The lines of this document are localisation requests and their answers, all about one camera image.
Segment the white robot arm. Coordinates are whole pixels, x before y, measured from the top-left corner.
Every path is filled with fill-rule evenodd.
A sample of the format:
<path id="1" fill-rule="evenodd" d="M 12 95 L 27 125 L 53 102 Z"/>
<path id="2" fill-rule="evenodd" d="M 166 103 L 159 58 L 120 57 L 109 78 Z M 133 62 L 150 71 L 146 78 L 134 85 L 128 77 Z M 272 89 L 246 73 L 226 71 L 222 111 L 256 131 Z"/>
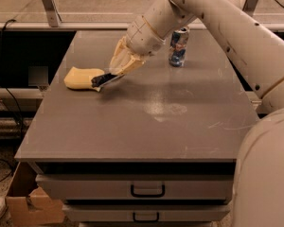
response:
<path id="1" fill-rule="evenodd" d="M 198 18 L 261 99 L 268 115 L 244 138 L 232 227 L 284 227 L 284 41 L 227 0 L 156 0 L 117 44 L 114 75 L 144 63 L 176 28 Z"/>

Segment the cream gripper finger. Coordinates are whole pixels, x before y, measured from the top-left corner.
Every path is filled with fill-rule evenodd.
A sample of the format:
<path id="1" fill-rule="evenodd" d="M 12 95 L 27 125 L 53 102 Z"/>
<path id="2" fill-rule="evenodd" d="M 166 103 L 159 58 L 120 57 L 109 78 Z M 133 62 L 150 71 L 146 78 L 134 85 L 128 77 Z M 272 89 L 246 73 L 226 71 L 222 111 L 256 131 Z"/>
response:
<path id="1" fill-rule="evenodd" d="M 127 60 L 127 50 L 125 48 L 117 48 L 109 65 L 109 72 L 116 74 Z"/>
<path id="2" fill-rule="evenodd" d="M 118 76 L 123 76 L 131 71 L 141 67 L 145 62 L 141 61 L 139 59 L 130 59 L 129 62 L 127 62 L 125 65 L 122 65 L 120 69 L 117 70 L 116 74 Z"/>

